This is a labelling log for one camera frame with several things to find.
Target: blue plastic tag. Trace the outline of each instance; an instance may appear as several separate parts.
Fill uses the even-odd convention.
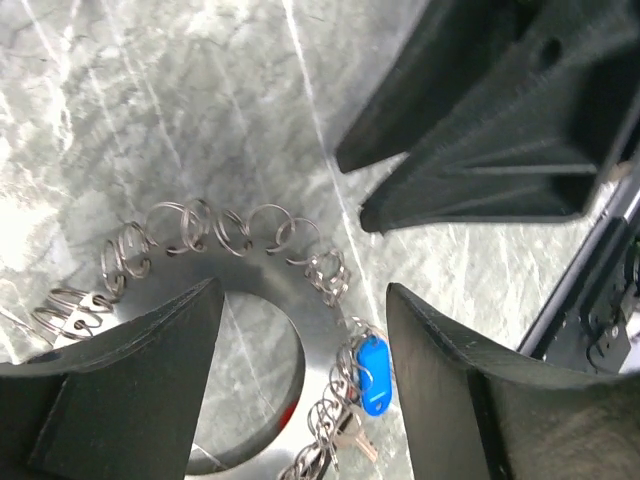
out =
[[[389,409],[393,395],[389,345],[378,337],[370,337],[356,353],[356,360],[361,367],[362,408],[372,417],[382,415]]]

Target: red object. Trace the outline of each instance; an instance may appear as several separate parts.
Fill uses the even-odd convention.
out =
[[[287,407],[287,409],[282,414],[282,417],[280,417],[280,422],[278,422],[278,425],[280,426],[281,431],[284,430],[284,427],[286,427],[287,423],[289,423],[289,420],[291,420],[291,416],[293,415],[293,412],[295,412],[297,406],[298,401],[295,400],[291,405]]]

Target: metal table surface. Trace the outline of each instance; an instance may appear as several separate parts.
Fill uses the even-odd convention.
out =
[[[384,326],[386,285],[402,282],[515,347],[612,187],[567,225],[362,232],[358,205],[394,160],[343,176],[331,151],[425,4],[0,2],[0,360],[42,348],[9,317],[26,319],[58,283],[97,284],[122,222],[196,196],[317,221],[355,273],[346,314]],[[282,407],[297,342],[275,307],[235,294],[219,340],[196,443],[224,457]],[[411,478],[397,399],[367,427],[380,459],[340,452],[342,478]]]

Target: curved metal plate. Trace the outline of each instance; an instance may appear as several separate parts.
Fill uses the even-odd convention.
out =
[[[115,305],[114,313],[100,315],[104,321],[100,330],[111,328],[159,307],[206,278],[215,277],[225,291],[261,297],[289,317],[305,358],[302,392],[289,423],[267,448],[247,462],[224,472],[187,475],[188,480],[277,479],[298,452],[314,441],[307,426],[307,414],[322,398],[337,351],[348,337],[346,327],[338,323],[342,317],[339,307],[329,308],[324,304],[322,295],[304,278],[303,267],[286,263],[287,257],[294,258],[293,252],[285,250],[269,255],[265,249],[272,246],[271,243],[259,239],[252,242],[253,248],[244,257],[230,254],[213,236],[205,242],[204,253],[189,251],[169,256],[165,248],[154,248],[145,255],[151,259],[149,276],[143,280],[127,277],[125,294]],[[133,258],[130,264],[137,265],[141,259]],[[66,326],[73,328],[79,318],[70,317]],[[65,340],[61,342],[56,347],[62,346]]]

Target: metal chain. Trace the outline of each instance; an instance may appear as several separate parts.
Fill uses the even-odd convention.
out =
[[[127,274],[132,279],[144,279],[151,271],[151,259],[144,255],[152,248],[159,248],[150,231],[149,220],[154,212],[160,209],[172,209],[180,212],[180,239],[182,245],[165,247],[169,256],[178,256],[189,251],[204,252],[203,242],[213,230],[220,245],[230,254],[243,257],[253,248],[251,241],[252,223],[256,216],[264,210],[273,209],[286,216],[286,220],[275,231],[273,247],[266,251],[277,254],[284,251],[293,241],[296,229],[301,224],[311,226],[321,236],[318,226],[307,218],[293,217],[286,209],[275,204],[264,204],[254,208],[246,220],[233,210],[213,212],[209,204],[202,199],[191,200],[184,205],[175,202],[161,202],[151,207],[142,224],[129,222],[122,226],[115,241],[105,242],[100,255],[102,278],[108,295],[94,294],[91,307],[80,307],[78,302],[86,298],[89,293],[72,288],[58,288],[49,293],[47,298],[51,307],[36,308],[32,317],[48,331],[63,335],[72,340],[85,340],[93,336],[92,329],[101,325],[99,313],[112,312],[113,306],[126,293]],[[238,230],[241,241],[237,236],[231,237],[228,226]],[[137,264],[131,263],[128,250],[137,245],[142,253],[142,260]],[[290,265],[302,266],[304,276],[322,294],[324,303],[335,307],[349,288],[351,271],[345,265],[344,254],[337,248],[331,248],[320,253],[313,253],[305,259],[286,258]],[[96,322],[76,322],[74,328],[78,333],[63,329],[53,320],[63,324],[73,311],[81,310],[95,318]],[[310,409],[307,415],[307,425],[313,434],[314,441],[300,450],[293,464],[283,471],[279,480],[316,480],[327,460],[330,460],[336,470],[338,459],[335,452],[334,440],[339,426],[345,420],[345,414],[359,397],[356,384],[358,375],[363,372],[371,375],[360,367],[355,359],[355,353],[360,345],[371,336],[386,338],[384,333],[358,317],[347,317],[345,322],[352,334],[336,354],[336,362],[329,372],[329,379],[323,397]]]

